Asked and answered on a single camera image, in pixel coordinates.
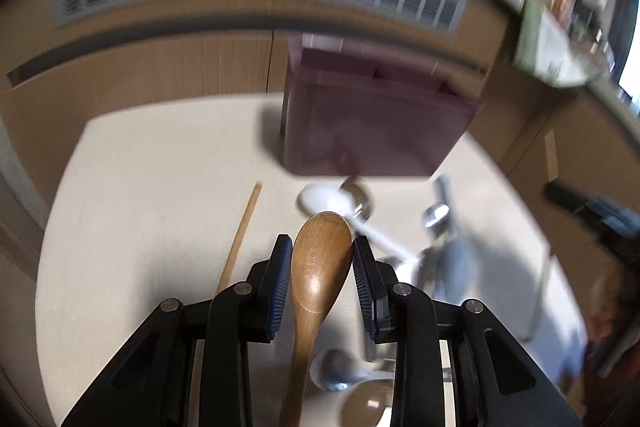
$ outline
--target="wooden chopstick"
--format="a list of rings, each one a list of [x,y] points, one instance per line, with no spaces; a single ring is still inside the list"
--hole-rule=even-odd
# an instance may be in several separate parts
[[[251,220],[251,216],[254,213],[255,203],[258,201],[258,196],[260,195],[261,189],[262,182],[256,182],[254,191],[251,193],[249,202],[246,204],[244,214],[242,214],[242,219],[240,220],[240,225],[238,225],[238,231],[236,232],[236,237],[234,237],[234,241],[233,243],[231,243],[231,248],[229,249],[229,254],[226,256],[225,267],[222,270],[222,275],[220,276],[220,282],[218,283],[216,295],[219,294],[223,289],[225,289],[229,284],[231,272],[233,271],[234,265],[236,264],[236,258],[238,257],[238,252],[240,251],[240,246],[242,245],[242,240],[244,239],[246,229],[249,226],[249,221]]]

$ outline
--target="metal screw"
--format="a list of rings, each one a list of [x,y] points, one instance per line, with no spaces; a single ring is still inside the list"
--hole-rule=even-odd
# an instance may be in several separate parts
[[[234,292],[238,295],[248,295],[253,289],[254,287],[251,286],[250,282],[239,282],[234,286]]]
[[[396,295],[409,295],[411,293],[411,286],[404,282],[397,282],[394,284],[394,293]]]
[[[476,301],[475,299],[470,299],[465,304],[466,309],[472,313],[480,313],[484,310],[484,306],[482,306],[482,302]]]
[[[178,299],[165,299],[160,303],[160,309],[163,312],[175,312],[179,304]]]

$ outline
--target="metal spoon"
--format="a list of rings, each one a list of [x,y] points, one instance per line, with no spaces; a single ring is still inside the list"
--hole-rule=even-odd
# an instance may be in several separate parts
[[[443,202],[432,204],[422,214],[422,225],[434,239],[439,238],[449,226],[449,205]]]
[[[373,203],[362,184],[362,179],[359,176],[349,176],[342,182],[340,188],[353,196],[353,201],[356,204],[353,213],[354,217],[360,216],[363,221],[368,221],[373,213]]]
[[[311,361],[309,376],[313,383],[324,391],[344,391],[352,385],[370,380],[393,380],[394,371],[369,369],[358,363],[356,358],[344,349],[329,349],[318,353]],[[444,381],[451,381],[451,369],[442,370]]]
[[[366,223],[362,217],[354,216],[356,204],[353,196],[346,190],[340,190],[325,183],[309,183],[300,192],[298,201],[308,214],[329,211],[342,216],[354,229],[366,235],[371,242],[376,243],[383,250],[403,257],[409,262],[415,262],[417,258],[415,252],[396,243],[388,235]]]

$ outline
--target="wooden spoon handle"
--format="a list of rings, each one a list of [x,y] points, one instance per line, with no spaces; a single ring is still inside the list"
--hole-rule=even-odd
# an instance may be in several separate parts
[[[302,417],[302,402],[305,397],[306,378],[311,364],[314,340],[296,334],[289,369],[289,386],[280,409],[280,427],[298,427]]]
[[[231,243],[231,249],[229,250],[229,254],[226,257],[225,267],[222,269],[222,275],[220,276],[220,282],[218,282],[216,295],[218,295],[220,292],[222,292],[222,290],[229,286],[231,272],[233,272],[234,270],[234,264],[236,263],[236,258],[238,257],[238,252],[240,251],[240,246],[242,245],[242,240],[244,239],[244,234],[246,233],[246,229],[249,226],[249,220],[254,213],[255,203],[257,203],[258,196],[260,196],[260,190],[262,190],[262,182],[255,182],[254,190],[249,197],[249,202],[246,204],[244,214],[242,214],[242,219],[240,220],[240,225],[238,225],[236,237],[234,237],[234,241],[233,243]]]

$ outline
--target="wooden spoon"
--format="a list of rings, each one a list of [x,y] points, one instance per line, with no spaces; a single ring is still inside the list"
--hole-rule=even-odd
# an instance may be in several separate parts
[[[334,305],[351,266],[351,231],[338,214],[322,212],[298,232],[291,259],[296,336],[280,427],[298,427],[311,363],[322,322]]]

